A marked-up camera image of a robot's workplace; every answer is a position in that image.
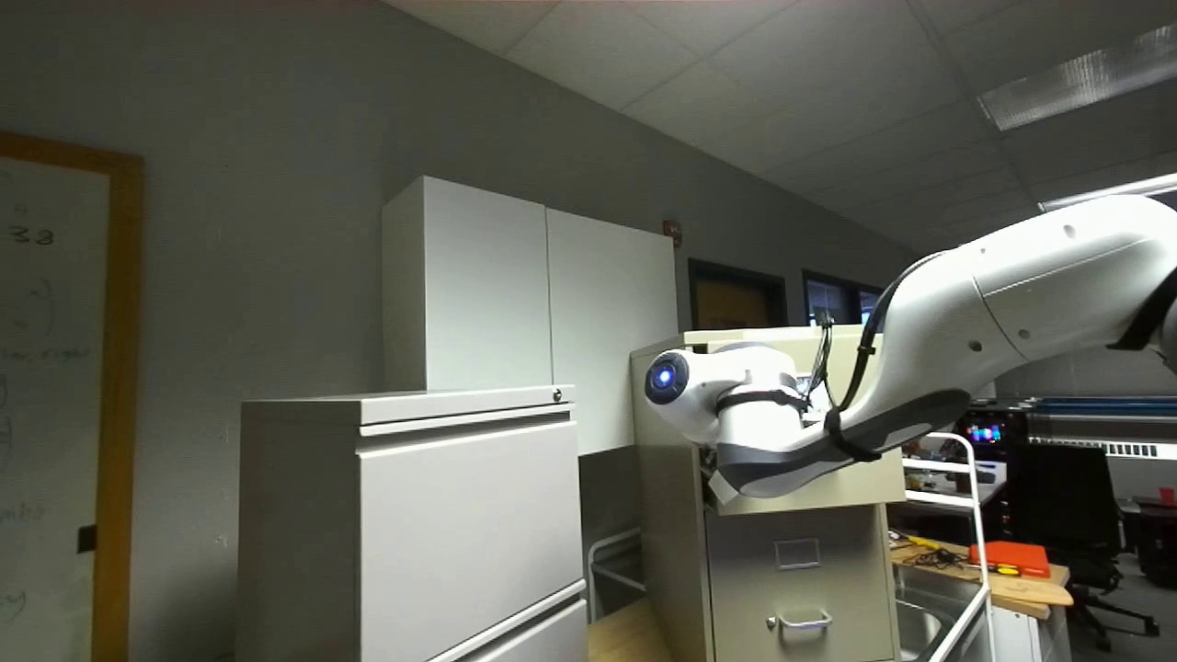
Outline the tall white cabinet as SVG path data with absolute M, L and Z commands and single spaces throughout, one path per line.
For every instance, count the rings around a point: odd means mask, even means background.
M 581 455 L 634 444 L 631 353 L 680 330 L 671 239 L 415 177 L 380 252 L 383 389 L 570 385 Z

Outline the beige file cabinet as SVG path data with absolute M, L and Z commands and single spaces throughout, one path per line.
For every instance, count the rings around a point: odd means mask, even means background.
M 674 662 L 714 662 L 705 521 L 717 515 L 694 499 L 698 446 L 661 421 L 645 402 L 643 380 L 654 357 L 681 347 L 681 335 L 639 347 L 631 355 L 632 423 L 640 474 L 640 528 L 646 595 Z M 887 503 L 880 510 L 886 543 Z M 895 571 L 892 571 L 895 582 Z M 897 627 L 898 616 L 895 603 Z

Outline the grey lateral file cabinet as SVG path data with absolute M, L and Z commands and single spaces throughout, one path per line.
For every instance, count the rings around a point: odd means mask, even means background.
M 588 662 L 571 385 L 241 405 L 235 662 Z

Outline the beige drawer with label holder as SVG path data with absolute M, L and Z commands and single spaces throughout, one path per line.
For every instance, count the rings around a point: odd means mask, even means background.
M 705 521 L 714 662 L 895 662 L 895 582 L 878 507 Z M 812 618 L 824 633 L 769 630 Z

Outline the dark framed door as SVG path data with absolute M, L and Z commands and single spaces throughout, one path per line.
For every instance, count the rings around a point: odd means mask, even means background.
M 690 330 L 787 326 L 785 282 L 776 276 L 689 259 Z

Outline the dark framed window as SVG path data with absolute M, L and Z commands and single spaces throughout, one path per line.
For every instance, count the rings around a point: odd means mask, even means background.
M 806 325 L 819 326 L 824 319 L 837 325 L 864 325 L 883 294 L 882 287 L 803 269 Z

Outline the lit monitor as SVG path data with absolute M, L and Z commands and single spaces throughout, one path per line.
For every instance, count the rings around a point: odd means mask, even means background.
M 1019 430 L 1016 417 L 1008 412 L 970 411 L 955 430 L 976 446 L 1000 446 L 1010 433 Z

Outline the white tube rack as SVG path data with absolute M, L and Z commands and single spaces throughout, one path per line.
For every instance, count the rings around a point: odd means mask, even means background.
M 920 461 L 905 457 L 902 461 L 907 474 L 930 474 L 943 482 L 949 478 L 964 477 L 967 481 L 966 494 L 945 494 L 937 486 L 925 489 L 907 489 L 909 507 L 940 508 L 951 514 L 967 514 L 975 524 L 975 544 L 978 561 L 972 567 L 967 562 L 967 551 L 958 552 L 966 571 L 960 578 L 967 583 L 975 594 L 967 600 L 960 616 L 945 634 L 942 643 L 936 646 L 927 662 L 996 662 L 996 642 L 993 629 L 992 585 L 989 581 L 988 550 L 985 550 L 982 522 L 982 491 L 978 482 L 975 448 L 962 436 L 944 431 L 931 431 L 920 437 L 923 441 L 940 441 L 940 452 L 957 450 L 963 455 L 957 461 Z

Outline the steel sink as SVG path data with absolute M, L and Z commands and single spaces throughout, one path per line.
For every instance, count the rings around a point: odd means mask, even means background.
M 895 565 L 900 662 L 993 662 L 979 584 Z

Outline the orange case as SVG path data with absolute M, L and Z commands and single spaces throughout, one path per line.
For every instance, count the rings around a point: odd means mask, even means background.
M 1046 548 L 1039 544 L 991 541 L 984 543 L 984 552 L 993 572 L 1042 580 L 1053 575 Z

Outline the black office chair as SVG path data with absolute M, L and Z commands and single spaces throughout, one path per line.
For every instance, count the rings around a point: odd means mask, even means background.
M 1006 452 L 1009 531 L 1015 542 L 1046 549 L 1048 562 L 1068 568 L 1073 598 L 1068 616 L 1092 633 L 1093 646 L 1113 649 L 1096 611 L 1141 621 L 1143 635 L 1161 636 L 1156 618 L 1108 602 L 1124 577 L 1121 511 L 1104 451 L 1090 446 L 1024 443 Z

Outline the wood framed whiteboard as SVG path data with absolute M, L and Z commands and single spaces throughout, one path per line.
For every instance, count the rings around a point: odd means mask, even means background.
M 129 662 L 140 155 L 0 131 L 0 662 Z

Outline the ceiling light panel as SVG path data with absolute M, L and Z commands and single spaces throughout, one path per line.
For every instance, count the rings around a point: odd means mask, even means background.
M 996 130 L 1011 131 L 1172 79 L 1177 24 L 988 90 L 977 101 Z

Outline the white tube frame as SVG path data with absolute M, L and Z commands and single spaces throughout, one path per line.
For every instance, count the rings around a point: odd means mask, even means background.
M 621 611 L 646 595 L 641 529 L 596 539 L 586 552 L 588 624 Z

